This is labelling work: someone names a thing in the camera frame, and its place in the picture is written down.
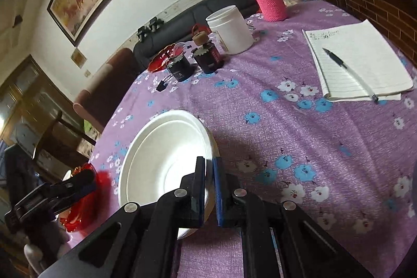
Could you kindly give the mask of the person's hand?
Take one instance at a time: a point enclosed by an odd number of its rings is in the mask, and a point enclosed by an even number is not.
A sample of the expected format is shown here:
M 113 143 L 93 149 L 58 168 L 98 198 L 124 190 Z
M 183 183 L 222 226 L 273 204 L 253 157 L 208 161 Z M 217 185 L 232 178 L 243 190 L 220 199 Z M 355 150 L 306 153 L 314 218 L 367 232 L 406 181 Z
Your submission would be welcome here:
M 70 236 L 57 220 L 30 226 L 25 234 L 24 255 L 36 277 L 71 249 Z

